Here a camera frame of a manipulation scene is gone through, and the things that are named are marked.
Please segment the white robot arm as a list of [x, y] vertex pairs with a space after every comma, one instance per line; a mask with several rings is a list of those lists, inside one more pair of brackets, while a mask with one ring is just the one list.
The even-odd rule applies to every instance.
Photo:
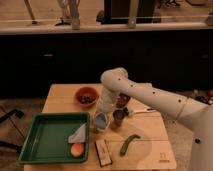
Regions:
[[194, 132], [189, 171], [213, 171], [213, 104], [131, 81], [124, 68], [110, 69], [101, 75], [102, 91], [96, 115], [103, 113], [106, 124], [115, 110], [120, 93], [167, 114]]

